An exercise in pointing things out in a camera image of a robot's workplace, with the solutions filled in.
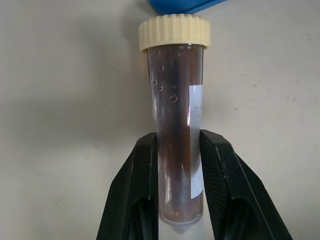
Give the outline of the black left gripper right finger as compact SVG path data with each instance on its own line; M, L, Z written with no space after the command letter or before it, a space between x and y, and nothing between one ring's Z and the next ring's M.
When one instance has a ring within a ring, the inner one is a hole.
M214 240L293 240L263 182L229 141L201 130L200 154Z

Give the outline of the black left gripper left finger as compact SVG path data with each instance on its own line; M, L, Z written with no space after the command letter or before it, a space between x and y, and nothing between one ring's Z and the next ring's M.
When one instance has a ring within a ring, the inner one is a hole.
M111 182L96 240L159 240L155 133L137 140Z

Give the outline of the yellow-capped brown test tube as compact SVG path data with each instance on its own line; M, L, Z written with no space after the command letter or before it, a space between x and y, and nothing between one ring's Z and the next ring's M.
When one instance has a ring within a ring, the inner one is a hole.
M210 23L192 14L162 15L144 21L138 35L156 131L159 216L190 226L204 212L200 128Z

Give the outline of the blue test tube rack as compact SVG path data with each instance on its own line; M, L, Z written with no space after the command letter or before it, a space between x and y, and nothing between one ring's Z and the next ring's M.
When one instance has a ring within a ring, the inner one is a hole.
M195 14L226 0L148 0L160 15Z

